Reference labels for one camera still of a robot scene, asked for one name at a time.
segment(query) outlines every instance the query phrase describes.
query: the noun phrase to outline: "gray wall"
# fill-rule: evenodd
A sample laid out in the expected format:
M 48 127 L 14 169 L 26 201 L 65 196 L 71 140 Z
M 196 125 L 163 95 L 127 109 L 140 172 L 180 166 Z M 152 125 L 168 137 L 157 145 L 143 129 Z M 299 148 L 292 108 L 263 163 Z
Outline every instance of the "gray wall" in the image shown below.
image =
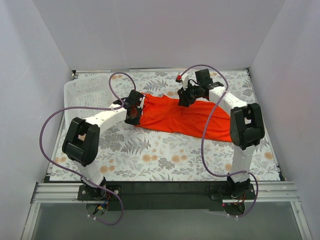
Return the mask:
M 249 67 L 284 0 L 33 0 L 72 70 Z
M 39 150 L 40 128 L 63 107 L 71 71 L 32 0 L 0 0 L 0 33 L 0 239 L 17 240 L 48 166 Z M 46 130 L 49 154 L 59 120 Z
M 320 239 L 320 2 L 286 0 L 250 71 L 280 167 Z

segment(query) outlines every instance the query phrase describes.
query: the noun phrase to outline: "folded garment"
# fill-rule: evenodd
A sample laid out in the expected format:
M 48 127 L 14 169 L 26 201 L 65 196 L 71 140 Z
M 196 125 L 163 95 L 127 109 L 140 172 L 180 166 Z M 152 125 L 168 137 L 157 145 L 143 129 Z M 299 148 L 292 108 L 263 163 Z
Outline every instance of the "folded garment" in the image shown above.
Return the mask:
M 215 106 L 209 101 L 195 101 L 189 107 L 178 106 L 178 99 L 146 94 L 140 125 L 145 129 L 181 133 L 201 138 L 210 112 Z M 205 133 L 206 139 L 231 142 L 230 117 L 217 107 Z

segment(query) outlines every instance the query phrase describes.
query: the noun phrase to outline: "purple cable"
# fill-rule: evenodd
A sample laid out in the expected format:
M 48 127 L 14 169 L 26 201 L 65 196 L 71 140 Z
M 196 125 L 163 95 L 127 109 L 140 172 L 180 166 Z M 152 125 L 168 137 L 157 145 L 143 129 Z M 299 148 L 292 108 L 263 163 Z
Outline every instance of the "purple cable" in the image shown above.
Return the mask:
M 94 109 L 94 110 L 111 111 L 111 110 L 121 109 L 121 108 L 124 106 L 125 103 L 124 103 L 124 101 L 122 101 L 122 99 L 114 92 L 114 90 L 113 90 L 112 87 L 111 87 L 111 78 L 112 78 L 114 75 L 116 75 L 116 74 L 126 75 L 126 76 L 132 81 L 133 86 L 134 86 L 134 90 L 136 90 L 136 84 L 135 84 L 134 80 L 132 79 L 132 77 L 129 76 L 129 75 L 128 75 L 127 73 L 125 73 L 125 72 L 118 71 L 118 72 L 114 72 L 113 74 L 111 74 L 111 76 L 110 76 L 110 78 L 109 78 L 109 87 L 110 87 L 110 90 L 111 90 L 112 94 L 113 94 L 118 100 L 121 101 L 121 106 L 115 107 L 115 108 L 113 108 L 113 109 L 108 108 L 108 107 L 105 108 L 105 107 L 91 107 L 91 106 L 70 106 L 70 107 L 65 107 L 65 108 L 63 108 L 63 109 L 60 109 L 60 110 L 54 112 L 53 114 L 51 114 L 51 115 L 47 118 L 47 120 L 45 120 L 45 122 L 44 122 L 44 124 L 43 124 L 43 126 L 42 126 L 42 128 L 41 128 L 41 131 L 40 131 L 39 146 L 40 146 L 41 153 L 43 154 L 43 156 L 44 156 L 50 163 L 52 163 L 53 165 L 55 165 L 55 166 L 57 166 L 57 167 L 59 167 L 59 168 L 62 168 L 62 169 L 67 170 L 67 171 L 69 171 L 69 172 L 71 172 L 71 173 L 74 173 L 74 174 L 80 176 L 81 178 L 85 178 L 85 179 L 86 179 L 86 177 L 83 176 L 81 173 L 76 172 L 76 171 L 74 171 L 74 170 L 72 170 L 72 169 L 70 169 L 70 168 L 61 166 L 60 164 L 57 164 L 57 163 L 54 162 L 52 159 L 50 159 L 50 157 L 45 153 L 45 150 L 44 150 L 44 147 L 43 147 L 43 135 L 44 135 L 45 127 L 47 126 L 47 124 L 48 124 L 48 122 L 50 121 L 50 119 L 52 119 L 55 115 L 57 115 L 58 113 L 61 113 L 61 112 L 65 111 L 65 110 L 70 110 L 70 109 Z M 95 187 L 100 188 L 100 189 L 102 189 L 102 190 L 104 190 L 104 191 L 106 191 L 106 192 L 108 192 L 108 193 L 110 193 L 110 194 L 113 194 L 113 195 L 119 200 L 120 205 L 121 205 L 121 214 L 120 214 L 120 217 L 118 218 L 117 221 L 115 221 L 115 222 L 113 222 L 113 223 L 109 223 L 109 222 L 107 222 L 107 221 L 105 221 L 105 220 L 102 220 L 102 219 L 100 219 L 100 218 L 98 218 L 98 217 L 95 217 L 95 216 L 93 216 L 93 215 L 89 215 L 89 216 L 92 217 L 93 219 L 98 220 L 98 221 L 100 221 L 100 222 L 102 222 L 102 223 L 104 223 L 104 224 L 106 224 L 106 225 L 109 225 L 109 226 L 113 226 L 113 225 L 116 225 L 117 223 L 119 223 L 120 220 L 121 220 L 121 218 L 122 218 L 122 216 L 123 216 L 123 214 L 124 214 L 124 205 L 123 205 L 123 203 L 122 203 L 122 201 L 121 201 L 121 198 L 120 198 L 117 194 L 115 194 L 113 191 L 111 191 L 111 190 L 109 190 L 109 189 L 106 189 L 106 188 L 104 188 L 103 186 L 99 186 L 99 185 L 93 183 L 92 181 L 90 181 L 89 179 L 86 179 L 86 180 L 87 180 L 90 184 L 94 185 Z
M 241 217 L 244 217 L 245 215 L 247 215 L 254 207 L 254 205 L 256 204 L 256 201 L 257 201 L 257 198 L 258 198 L 258 192 L 259 192 L 259 185 L 258 185 L 258 180 L 256 178 L 256 176 L 250 172 L 250 171 L 246 171 L 246 170 L 242 170 L 242 171 L 236 171 L 236 172 L 233 172 L 233 173 L 229 173 L 229 174 L 222 174 L 222 175 L 219 175 L 219 174 L 215 174 L 213 173 L 212 171 L 210 171 L 210 169 L 208 168 L 207 164 L 206 164 L 206 161 L 205 161 L 205 154 L 204 154 L 204 145 L 205 145 L 205 135 L 206 135 L 206 131 L 207 131 L 207 128 L 208 128 L 208 125 L 209 125 L 209 122 L 211 120 L 211 116 L 214 114 L 215 110 L 217 109 L 218 105 L 220 104 L 220 102 L 222 101 L 222 99 L 224 98 L 224 96 L 226 95 L 227 93 L 227 90 L 229 89 L 229 84 L 228 84 L 228 81 L 227 79 L 225 78 L 225 76 L 222 75 L 221 72 L 219 72 L 217 69 L 215 69 L 214 67 L 212 66 L 209 66 L 209 65 L 206 65 L 206 64 L 197 64 L 197 65 L 193 65 L 191 67 L 189 67 L 188 69 L 186 69 L 182 74 L 185 74 L 187 71 L 189 71 L 190 69 L 194 68 L 194 67 L 207 67 L 207 68 L 211 68 L 213 70 L 215 70 L 221 77 L 222 79 L 224 80 L 225 82 L 225 91 L 223 92 L 223 94 L 221 95 L 221 97 L 219 98 L 219 100 L 216 102 L 215 106 L 213 107 L 211 113 L 209 114 L 209 117 L 206 121 L 206 124 L 205 124 L 205 127 L 204 127 L 204 130 L 203 130 L 203 134 L 202 134 L 202 138 L 201 138 L 201 159 L 202 159 L 202 163 L 203 163 L 203 166 L 205 168 L 205 170 L 207 170 L 207 172 L 217 178 L 225 178 L 225 177 L 230 177 L 230 176 L 233 176 L 233 175 L 236 175 L 236 174 L 249 174 L 253 177 L 254 181 L 255 181 L 255 186 L 256 186 L 256 194 L 254 196 L 254 200 L 252 202 L 252 205 L 250 206 L 250 208 L 243 214 L 239 215 L 239 216 L 234 216 L 234 215 L 231 215 L 232 217 L 234 218 L 241 218 Z

